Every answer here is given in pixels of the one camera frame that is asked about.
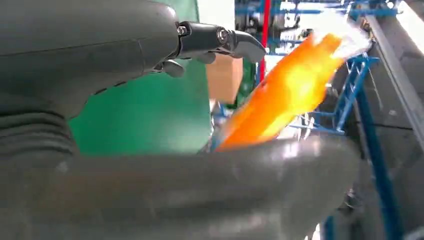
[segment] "screw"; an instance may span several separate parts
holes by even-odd
[[[219,28],[216,32],[216,36],[220,43],[225,43],[227,41],[228,32],[224,28]]]
[[[185,26],[177,27],[176,31],[178,32],[178,35],[180,35],[180,36],[187,34],[187,28]]]

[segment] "cardboard box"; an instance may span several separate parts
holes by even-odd
[[[216,60],[206,65],[206,77],[209,98],[233,104],[243,78],[243,59],[217,54]]]

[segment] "bright light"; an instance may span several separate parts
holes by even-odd
[[[403,13],[396,15],[397,20],[417,48],[424,54],[424,34],[420,31],[420,29],[424,29],[423,20],[404,1],[399,4],[398,8],[403,10]]]

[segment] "red pole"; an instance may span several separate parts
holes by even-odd
[[[263,5],[263,33],[262,33],[262,45],[264,48],[267,47],[268,42],[268,25],[270,21],[270,8],[271,8],[271,0],[262,0],[265,1]],[[262,82],[265,77],[265,58],[263,58],[259,63],[259,82]]]

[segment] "green wall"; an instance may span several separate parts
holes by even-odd
[[[197,21],[196,0],[161,0],[179,20]],[[184,77],[151,74],[92,96],[71,120],[86,155],[196,152],[211,131],[205,66],[181,60]]]

